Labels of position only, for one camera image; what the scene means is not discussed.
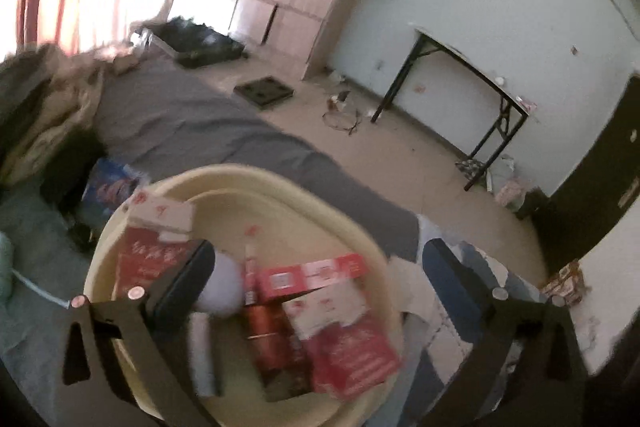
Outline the dark red cigarette pack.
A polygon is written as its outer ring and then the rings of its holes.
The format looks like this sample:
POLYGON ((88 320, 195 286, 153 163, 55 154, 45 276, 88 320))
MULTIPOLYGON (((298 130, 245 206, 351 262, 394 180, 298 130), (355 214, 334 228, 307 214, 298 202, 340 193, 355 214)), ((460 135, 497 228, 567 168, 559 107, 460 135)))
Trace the dark red cigarette pack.
POLYGON ((193 245, 188 234, 127 225, 117 251, 112 297, 126 297, 136 286, 149 289, 167 269, 182 261, 193 245))

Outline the dark brown cigarette pack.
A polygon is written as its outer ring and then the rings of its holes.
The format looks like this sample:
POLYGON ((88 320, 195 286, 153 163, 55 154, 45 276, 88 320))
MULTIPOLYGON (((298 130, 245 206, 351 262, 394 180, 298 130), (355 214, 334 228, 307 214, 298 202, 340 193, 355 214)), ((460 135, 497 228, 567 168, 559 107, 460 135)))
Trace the dark brown cigarette pack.
POLYGON ((280 303, 245 306, 242 317, 266 401, 311 393, 310 361, 280 303))

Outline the red white Double Happiness box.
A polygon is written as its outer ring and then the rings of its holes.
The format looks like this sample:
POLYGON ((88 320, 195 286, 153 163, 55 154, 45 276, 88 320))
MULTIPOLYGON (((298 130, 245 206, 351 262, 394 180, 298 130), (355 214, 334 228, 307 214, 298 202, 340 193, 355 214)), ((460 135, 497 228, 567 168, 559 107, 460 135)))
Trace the red white Double Happiness box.
POLYGON ((367 263, 360 254, 260 269, 257 273, 258 296, 262 301, 290 298, 342 280, 356 280, 368 272, 367 263))

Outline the printed cardboard box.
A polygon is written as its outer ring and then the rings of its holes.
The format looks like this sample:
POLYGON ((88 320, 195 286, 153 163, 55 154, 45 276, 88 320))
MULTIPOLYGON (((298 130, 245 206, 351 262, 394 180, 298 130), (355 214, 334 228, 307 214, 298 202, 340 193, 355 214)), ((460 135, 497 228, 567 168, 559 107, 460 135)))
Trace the printed cardboard box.
POLYGON ((562 297, 569 307, 581 303, 589 293, 589 287, 579 261, 573 260, 564 265, 559 272, 550 277, 540 291, 547 297, 562 297))

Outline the blue white checkered rug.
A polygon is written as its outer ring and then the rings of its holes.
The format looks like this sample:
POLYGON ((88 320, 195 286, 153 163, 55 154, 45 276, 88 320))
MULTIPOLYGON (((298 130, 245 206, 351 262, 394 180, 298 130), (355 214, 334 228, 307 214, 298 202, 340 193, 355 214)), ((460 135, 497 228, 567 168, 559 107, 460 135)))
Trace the blue white checkered rug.
POLYGON ((369 426, 414 426, 434 407, 457 376, 483 334, 473 300, 458 281, 444 280, 435 261, 440 254, 471 269, 488 289, 500 287, 521 300, 541 303, 541 292, 473 245, 450 239, 419 215, 418 247, 410 256, 393 257, 404 318, 404 354, 397 381, 386 401, 367 420, 369 426))

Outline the pink bag on floor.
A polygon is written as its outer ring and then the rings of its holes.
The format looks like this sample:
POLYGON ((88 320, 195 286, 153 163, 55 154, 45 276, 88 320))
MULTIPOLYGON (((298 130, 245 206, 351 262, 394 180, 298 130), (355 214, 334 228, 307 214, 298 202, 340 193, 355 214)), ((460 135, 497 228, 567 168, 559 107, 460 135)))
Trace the pink bag on floor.
POLYGON ((495 195, 495 202, 499 206, 515 212, 524 205, 526 195, 527 185, 520 179, 510 179, 495 195))

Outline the red white cigarette pack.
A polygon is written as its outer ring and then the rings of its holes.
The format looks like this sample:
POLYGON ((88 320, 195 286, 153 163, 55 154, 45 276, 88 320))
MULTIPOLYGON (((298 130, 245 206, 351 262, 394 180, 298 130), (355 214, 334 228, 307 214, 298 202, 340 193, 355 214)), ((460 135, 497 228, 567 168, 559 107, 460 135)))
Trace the red white cigarette pack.
POLYGON ((343 281, 282 303, 318 392, 348 401, 397 373, 400 358, 359 286, 343 281))

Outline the dark door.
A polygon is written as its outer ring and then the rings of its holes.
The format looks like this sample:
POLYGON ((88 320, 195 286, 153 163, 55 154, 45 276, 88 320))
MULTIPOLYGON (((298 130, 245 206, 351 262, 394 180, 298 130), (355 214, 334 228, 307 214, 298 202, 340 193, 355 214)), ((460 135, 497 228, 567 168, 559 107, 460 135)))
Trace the dark door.
POLYGON ((532 213, 550 273, 588 254, 639 195, 639 86, 632 75, 588 154, 532 213))

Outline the grey bed sheet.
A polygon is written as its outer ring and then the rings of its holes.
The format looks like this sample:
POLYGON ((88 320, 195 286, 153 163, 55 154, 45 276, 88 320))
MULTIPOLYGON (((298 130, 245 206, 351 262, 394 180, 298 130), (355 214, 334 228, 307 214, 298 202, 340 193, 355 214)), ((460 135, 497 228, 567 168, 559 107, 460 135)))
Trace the grey bed sheet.
POLYGON ((164 58, 104 81, 93 128, 108 155, 154 181, 238 164, 303 187, 361 225, 389 256, 416 260, 416 216, 359 183, 307 141, 164 58))

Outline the black folding table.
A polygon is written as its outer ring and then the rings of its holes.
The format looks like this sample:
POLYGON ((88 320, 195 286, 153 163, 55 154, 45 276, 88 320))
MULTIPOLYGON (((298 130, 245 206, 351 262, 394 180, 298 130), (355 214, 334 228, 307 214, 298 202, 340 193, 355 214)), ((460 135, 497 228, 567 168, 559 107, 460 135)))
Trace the black folding table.
POLYGON ((411 23, 413 44, 370 116, 393 107, 407 113, 462 156, 466 188, 484 182, 489 167, 532 117, 536 105, 510 92, 425 27, 411 23))

